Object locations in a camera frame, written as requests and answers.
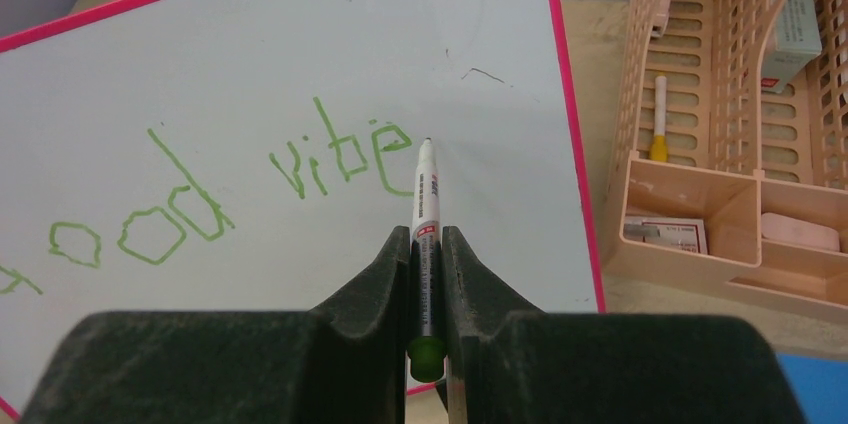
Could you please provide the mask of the red-framed whiteboard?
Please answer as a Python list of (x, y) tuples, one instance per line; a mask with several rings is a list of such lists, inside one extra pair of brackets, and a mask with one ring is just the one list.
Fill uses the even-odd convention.
[(559, 0), (119, 0), (1, 42), (1, 399), (113, 310), (306, 309), (412, 218), (604, 307)]

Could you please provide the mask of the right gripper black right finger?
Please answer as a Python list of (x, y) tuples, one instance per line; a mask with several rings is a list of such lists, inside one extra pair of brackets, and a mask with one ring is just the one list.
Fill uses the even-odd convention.
[(801, 423), (768, 342), (724, 315), (548, 313), (442, 234), (452, 423)]

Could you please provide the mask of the green capped marker pen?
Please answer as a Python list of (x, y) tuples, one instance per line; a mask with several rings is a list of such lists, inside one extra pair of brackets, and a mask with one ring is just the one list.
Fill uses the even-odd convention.
[(438, 170), (430, 138), (419, 148), (414, 184), (407, 356), (411, 377), (432, 383), (444, 376), (447, 344)]

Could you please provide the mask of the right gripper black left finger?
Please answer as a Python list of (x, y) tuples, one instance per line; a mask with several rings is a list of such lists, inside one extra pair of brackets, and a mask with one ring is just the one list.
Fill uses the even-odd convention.
[(60, 343), (24, 423), (400, 423), (410, 232), (307, 311), (100, 312)]

